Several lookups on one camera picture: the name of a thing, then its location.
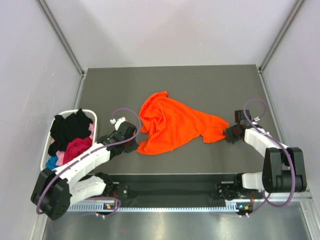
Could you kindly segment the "orange t-shirt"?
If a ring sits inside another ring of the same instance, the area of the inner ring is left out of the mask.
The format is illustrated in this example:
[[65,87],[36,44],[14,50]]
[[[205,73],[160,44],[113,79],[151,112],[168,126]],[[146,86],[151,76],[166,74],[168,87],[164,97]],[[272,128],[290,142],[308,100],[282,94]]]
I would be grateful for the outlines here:
[[139,117],[141,132],[147,139],[139,143],[137,152],[158,155],[171,152],[191,140],[202,137],[204,143],[225,139],[230,125],[219,116],[210,115],[168,97],[166,91],[151,95],[142,105]]

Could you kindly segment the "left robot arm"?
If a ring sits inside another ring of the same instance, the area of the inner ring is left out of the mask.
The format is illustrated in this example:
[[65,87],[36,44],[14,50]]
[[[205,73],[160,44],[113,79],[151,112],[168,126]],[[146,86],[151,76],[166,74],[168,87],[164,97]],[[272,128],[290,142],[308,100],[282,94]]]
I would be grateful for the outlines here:
[[99,138],[88,150],[55,169],[44,168],[38,175],[31,202],[38,215],[61,218],[69,207],[91,197],[109,198],[113,185],[104,174],[85,178],[88,173],[123,153],[137,149],[137,127],[127,121],[115,125],[110,135]]

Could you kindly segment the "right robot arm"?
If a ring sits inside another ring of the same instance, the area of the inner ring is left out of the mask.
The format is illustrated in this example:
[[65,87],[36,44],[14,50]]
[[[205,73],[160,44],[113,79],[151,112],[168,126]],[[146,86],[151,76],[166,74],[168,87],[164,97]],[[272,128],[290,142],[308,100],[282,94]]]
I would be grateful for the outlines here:
[[307,189],[303,151],[298,147],[278,144],[255,120],[250,122],[249,110],[234,112],[235,125],[224,130],[230,144],[243,141],[264,157],[261,172],[239,173],[233,185],[233,192],[245,198],[252,190],[267,193],[289,193],[294,187],[296,193]]

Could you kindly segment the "black garment in basket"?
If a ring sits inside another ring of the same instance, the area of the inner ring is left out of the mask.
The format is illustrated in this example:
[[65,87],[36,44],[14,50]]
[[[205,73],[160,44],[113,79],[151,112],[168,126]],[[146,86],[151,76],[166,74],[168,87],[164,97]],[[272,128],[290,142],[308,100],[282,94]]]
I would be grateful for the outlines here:
[[87,117],[81,108],[66,118],[56,115],[50,129],[50,136],[54,142],[49,146],[48,154],[55,156],[57,151],[65,152],[68,144],[73,140],[89,137],[91,134],[89,127],[93,123],[93,120]]

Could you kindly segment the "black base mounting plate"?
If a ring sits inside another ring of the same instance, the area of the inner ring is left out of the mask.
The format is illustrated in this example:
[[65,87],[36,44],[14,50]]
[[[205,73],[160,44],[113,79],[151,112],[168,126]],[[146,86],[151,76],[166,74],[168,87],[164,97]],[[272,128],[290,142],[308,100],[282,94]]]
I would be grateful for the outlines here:
[[103,174],[107,192],[121,199],[140,196],[206,196],[233,200],[259,197],[256,189],[246,189],[241,174]]

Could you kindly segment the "blue garment in basket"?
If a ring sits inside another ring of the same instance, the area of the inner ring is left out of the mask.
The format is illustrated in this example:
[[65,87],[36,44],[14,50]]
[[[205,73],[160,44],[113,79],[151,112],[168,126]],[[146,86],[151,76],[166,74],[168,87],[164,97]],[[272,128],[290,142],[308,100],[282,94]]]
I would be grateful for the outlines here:
[[53,170],[57,167],[57,161],[58,161],[58,156],[51,156],[48,161],[46,162],[45,166],[50,169]]

